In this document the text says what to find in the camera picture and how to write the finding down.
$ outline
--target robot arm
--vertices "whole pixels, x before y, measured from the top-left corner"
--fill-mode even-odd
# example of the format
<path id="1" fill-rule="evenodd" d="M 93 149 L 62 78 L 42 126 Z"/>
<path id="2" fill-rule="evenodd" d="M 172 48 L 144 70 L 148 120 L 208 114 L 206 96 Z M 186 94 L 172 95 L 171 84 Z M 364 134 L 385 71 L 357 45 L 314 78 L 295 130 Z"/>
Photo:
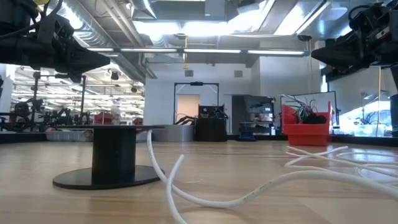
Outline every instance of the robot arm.
<path id="1" fill-rule="evenodd" d="M 355 7 L 349 13 L 349 26 L 350 33 L 326 40 L 326 47 L 312 52 L 313 58 L 332 67 L 327 81 L 370 66 L 393 68 L 398 64 L 398 0 L 386 6 L 379 2 Z M 394 70 L 397 69 L 392 71 L 398 86 L 398 73 L 395 75 Z"/>
<path id="2" fill-rule="evenodd" d="M 57 15 L 63 0 L 58 0 L 49 15 L 45 15 L 46 10 L 41 12 L 39 22 L 36 2 L 43 0 L 0 1 L 0 63 L 54 68 L 76 83 L 80 83 L 82 73 L 110 64 L 109 58 L 75 40 L 69 20 Z"/>

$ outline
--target floor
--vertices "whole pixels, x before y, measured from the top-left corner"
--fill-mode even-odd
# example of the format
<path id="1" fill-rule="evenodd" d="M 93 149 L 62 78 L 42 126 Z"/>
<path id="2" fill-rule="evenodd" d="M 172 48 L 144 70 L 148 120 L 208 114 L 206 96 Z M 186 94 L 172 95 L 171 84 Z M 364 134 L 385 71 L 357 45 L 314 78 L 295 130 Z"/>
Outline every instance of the floor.
<path id="1" fill-rule="evenodd" d="M 284 141 L 155 143 L 154 149 L 166 174 L 180 154 L 186 155 L 175 182 L 182 190 L 197 197 L 231 200 L 281 174 L 295 171 L 284 167 L 292 159 L 284 153 L 286 145 Z M 358 152 L 398 154 L 388 147 L 350 147 Z M 301 148 L 310 152 L 326 150 Z M 150 165 L 146 144 L 138 145 L 136 158 L 137 164 Z M 354 171 L 314 159 L 300 164 Z M 56 175 L 90 165 L 90 143 L 0 145 L 0 223 L 174 223 L 161 182 L 99 191 L 53 187 L 52 178 Z M 398 220 L 398 202 L 369 189 L 324 180 L 290 182 L 232 210 L 199 207 L 178 196 L 175 201 L 189 224 L 393 224 Z"/>

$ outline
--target doorway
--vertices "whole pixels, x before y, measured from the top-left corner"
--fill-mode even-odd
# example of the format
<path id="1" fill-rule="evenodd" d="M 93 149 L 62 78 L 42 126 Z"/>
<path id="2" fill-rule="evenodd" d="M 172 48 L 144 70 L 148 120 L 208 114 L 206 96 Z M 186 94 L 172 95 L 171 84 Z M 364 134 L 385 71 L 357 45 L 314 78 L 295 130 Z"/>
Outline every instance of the doorway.
<path id="1" fill-rule="evenodd" d="M 184 116 L 197 117 L 200 105 L 200 95 L 178 95 L 177 116 L 175 121 Z"/>

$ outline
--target red bin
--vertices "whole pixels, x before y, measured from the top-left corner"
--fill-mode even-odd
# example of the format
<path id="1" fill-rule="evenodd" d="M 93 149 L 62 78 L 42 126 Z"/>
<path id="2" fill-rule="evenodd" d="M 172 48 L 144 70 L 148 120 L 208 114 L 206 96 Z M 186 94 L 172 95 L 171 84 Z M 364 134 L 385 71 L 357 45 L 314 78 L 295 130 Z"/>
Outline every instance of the red bin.
<path id="1" fill-rule="evenodd" d="M 327 146 L 330 142 L 330 130 L 333 121 L 333 111 L 329 102 L 329 112 L 315 113 L 326 118 L 325 124 L 297 123 L 296 109 L 282 105 L 283 132 L 287 135 L 289 144 L 293 146 Z"/>

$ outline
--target wires in bin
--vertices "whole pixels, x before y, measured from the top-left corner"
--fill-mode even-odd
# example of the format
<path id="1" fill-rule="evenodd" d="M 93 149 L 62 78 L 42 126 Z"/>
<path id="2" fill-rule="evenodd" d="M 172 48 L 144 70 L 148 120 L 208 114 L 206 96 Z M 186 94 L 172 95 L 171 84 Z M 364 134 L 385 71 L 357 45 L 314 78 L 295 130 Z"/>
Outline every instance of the wires in bin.
<path id="1" fill-rule="evenodd" d="M 297 99 L 295 96 L 289 96 L 289 95 L 284 95 L 281 94 L 283 97 L 287 97 L 293 102 L 297 103 L 297 105 L 289 105 L 292 108 L 296 108 L 295 111 L 295 116 L 297 118 L 298 123 L 303 123 L 303 124 L 325 124 L 327 119 L 323 115 L 317 115 L 314 112 L 314 109 L 316 112 L 318 112 L 318 109 L 314 106 L 311 106 L 311 103 L 314 102 L 315 100 L 311 100 L 309 103 L 308 102 L 303 102 L 299 99 Z"/>

